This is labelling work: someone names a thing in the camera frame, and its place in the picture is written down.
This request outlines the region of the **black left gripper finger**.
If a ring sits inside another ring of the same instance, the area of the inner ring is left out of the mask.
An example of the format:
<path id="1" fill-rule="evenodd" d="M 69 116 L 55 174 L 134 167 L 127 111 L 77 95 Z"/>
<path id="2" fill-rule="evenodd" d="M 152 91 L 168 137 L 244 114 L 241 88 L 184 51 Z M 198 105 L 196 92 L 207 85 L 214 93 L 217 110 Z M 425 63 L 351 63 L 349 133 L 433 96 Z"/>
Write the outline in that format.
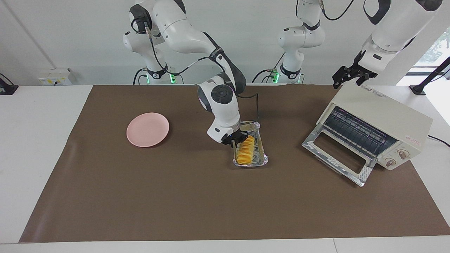
<path id="1" fill-rule="evenodd" d="M 366 82 L 369 79 L 372 78 L 376 78 L 377 77 L 377 73 L 373 73 L 373 72 L 361 72 L 358 76 L 358 79 L 356 81 L 357 85 L 362 85 L 364 82 Z"/>
<path id="2" fill-rule="evenodd" d="M 355 72 L 351 68 L 340 67 L 336 73 L 333 74 L 333 88 L 339 88 L 344 82 L 350 81 L 355 78 Z"/>

